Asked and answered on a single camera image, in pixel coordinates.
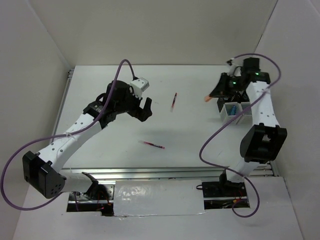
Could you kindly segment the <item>blue lead case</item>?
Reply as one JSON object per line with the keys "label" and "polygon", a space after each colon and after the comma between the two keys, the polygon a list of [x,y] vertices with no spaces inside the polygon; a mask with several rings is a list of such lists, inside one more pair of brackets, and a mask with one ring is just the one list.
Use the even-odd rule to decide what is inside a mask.
{"label": "blue lead case", "polygon": [[230,115],[231,115],[231,116],[234,116],[234,115],[236,115],[236,113],[237,113],[237,106],[234,105],[234,106],[232,107],[231,111],[230,111]]}

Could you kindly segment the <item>red gel pen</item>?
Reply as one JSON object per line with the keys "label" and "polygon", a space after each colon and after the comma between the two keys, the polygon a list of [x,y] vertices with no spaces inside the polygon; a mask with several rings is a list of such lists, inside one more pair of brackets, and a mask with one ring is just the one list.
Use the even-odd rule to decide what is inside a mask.
{"label": "red gel pen", "polygon": [[152,147],[155,147],[155,148],[163,149],[163,150],[165,149],[165,147],[162,146],[162,145],[154,144],[154,143],[151,143],[151,142],[148,142],[148,141],[140,140],[139,143],[144,144],[144,145],[148,145],[148,146],[152,146]]}
{"label": "red gel pen", "polygon": [[174,110],[175,103],[176,103],[176,100],[177,100],[177,96],[178,96],[178,93],[175,92],[173,100],[172,100],[172,104],[171,104],[171,107],[170,107],[170,112],[173,112],[173,110]]}

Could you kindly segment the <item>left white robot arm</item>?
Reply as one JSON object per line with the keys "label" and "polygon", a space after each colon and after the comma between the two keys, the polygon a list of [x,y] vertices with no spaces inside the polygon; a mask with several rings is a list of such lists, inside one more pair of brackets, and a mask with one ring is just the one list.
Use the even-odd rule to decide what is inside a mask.
{"label": "left white robot arm", "polygon": [[64,192],[79,192],[86,199],[97,197],[101,185],[89,173],[61,175],[65,163],[90,138],[107,127],[119,114],[127,113],[141,122],[152,116],[152,100],[148,97],[140,107],[143,92],[150,86],[144,78],[130,83],[109,83],[107,91],[88,104],[77,121],[50,145],[37,153],[28,151],[22,157],[24,179],[46,199]]}

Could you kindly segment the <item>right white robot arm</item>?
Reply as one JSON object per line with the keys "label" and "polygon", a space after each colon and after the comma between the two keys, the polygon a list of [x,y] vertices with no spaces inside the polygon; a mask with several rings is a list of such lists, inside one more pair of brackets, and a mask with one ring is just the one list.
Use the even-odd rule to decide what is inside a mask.
{"label": "right white robot arm", "polygon": [[219,177],[218,190],[223,196],[230,196],[259,165],[274,161],[288,135],[276,118],[270,93],[273,82],[260,69],[260,55],[244,57],[241,66],[233,65],[232,60],[227,62],[231,70],[221,74],[215,88],[204,98],[206,102],[224,98],[249,103],[237,117],[243,117],[247,111],[252,117],[252,126],[240,142],[240,160]]}

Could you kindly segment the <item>white mesh organizer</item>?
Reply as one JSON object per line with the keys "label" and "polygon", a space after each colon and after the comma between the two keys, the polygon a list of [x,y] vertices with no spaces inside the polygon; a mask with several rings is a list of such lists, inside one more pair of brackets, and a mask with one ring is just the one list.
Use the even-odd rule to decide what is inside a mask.
{"label": "white mesh organizer", "polygon": [[[249,106],[249,102],[226,102],[219,109],[220,119],[222,120],[223,124],[225,124]],[[252,123],[253,117],[251,110],[246,111],[244,114],[231,122],[232,125],[251,125]]]}

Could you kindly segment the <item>white foil cover board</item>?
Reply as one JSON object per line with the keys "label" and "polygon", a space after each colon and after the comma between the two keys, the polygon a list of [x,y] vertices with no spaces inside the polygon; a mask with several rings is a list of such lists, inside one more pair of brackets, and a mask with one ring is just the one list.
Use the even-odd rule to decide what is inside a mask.
{"label": "white foil cover board", "polygon": [[200,180],[117,181],[113,212],[117,217],[192,216],[205,213]]}

